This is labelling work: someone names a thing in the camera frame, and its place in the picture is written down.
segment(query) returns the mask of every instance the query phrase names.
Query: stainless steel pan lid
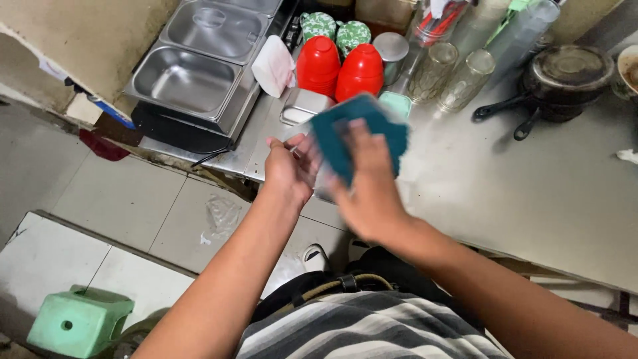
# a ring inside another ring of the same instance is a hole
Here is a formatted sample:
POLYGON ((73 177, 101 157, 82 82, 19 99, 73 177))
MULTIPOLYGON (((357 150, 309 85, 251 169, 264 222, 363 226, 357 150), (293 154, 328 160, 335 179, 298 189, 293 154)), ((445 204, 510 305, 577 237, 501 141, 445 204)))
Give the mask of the stainless steel pan lid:
POLYGON ((536 55, 530 70, 535 80, 545 86, 564 91, 594 91, 609 84, 614 61, 594 47, 562 45, 536 55))

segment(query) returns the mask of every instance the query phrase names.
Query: light green stool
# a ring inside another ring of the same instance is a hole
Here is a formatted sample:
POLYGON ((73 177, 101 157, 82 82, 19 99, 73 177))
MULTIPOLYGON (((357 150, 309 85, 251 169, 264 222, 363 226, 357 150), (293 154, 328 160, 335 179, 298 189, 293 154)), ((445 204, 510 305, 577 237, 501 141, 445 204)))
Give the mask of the light green stool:
POLYGON ((89 358, 122 333, 132 300, 99 289, 49 294, 40 307, 27 342, 55 353, 89 358))

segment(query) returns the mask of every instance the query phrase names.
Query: cast iron skillet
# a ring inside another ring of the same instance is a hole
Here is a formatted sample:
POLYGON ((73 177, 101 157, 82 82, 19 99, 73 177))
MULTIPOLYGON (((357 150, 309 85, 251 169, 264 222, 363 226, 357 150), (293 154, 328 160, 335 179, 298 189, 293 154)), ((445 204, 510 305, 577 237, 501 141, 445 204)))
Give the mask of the cast iron skillet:
POLYGON ((497 112, 522 105, 536 109, 514 132, 514 139, 522 141, 541 118, 566 122, 578 117, 603 93, 613 68, 613 60, 598 49, 575 45, 551 47, 536 55, 523 73, 520 95, 479 107, 472 121, 481 123, 497 112))

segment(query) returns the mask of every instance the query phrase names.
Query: glass cup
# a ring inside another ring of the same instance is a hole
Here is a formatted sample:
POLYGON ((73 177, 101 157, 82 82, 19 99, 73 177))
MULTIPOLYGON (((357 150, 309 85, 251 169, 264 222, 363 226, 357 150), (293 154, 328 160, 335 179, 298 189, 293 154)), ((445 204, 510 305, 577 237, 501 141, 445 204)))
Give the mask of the glass cup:
POLYGON ((441 92, 438 105, 447 112, 464 109, 483 88, 494 72, 494 58, 485 50, 472 52, 465 63, 459 65, 450 82, 441 92))
POLYGON ((450 77, 458 51, 449 42, 437 42, 419 64, 408 85, 408 97, 415 103, 434 100, 450 77))

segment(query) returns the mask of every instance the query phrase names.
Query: napkin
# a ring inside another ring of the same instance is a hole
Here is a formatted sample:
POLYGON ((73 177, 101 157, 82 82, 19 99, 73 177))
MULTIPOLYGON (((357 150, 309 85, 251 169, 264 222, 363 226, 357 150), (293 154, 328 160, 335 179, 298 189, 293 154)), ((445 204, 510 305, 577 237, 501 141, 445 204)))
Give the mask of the napkin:
POLYGON ((286 45, 276 35, 268 37, 252 69, 259 85, 273 97, 281 97, 286 86, 291 88, 297 84, 293 73, 295 61, 286 45))

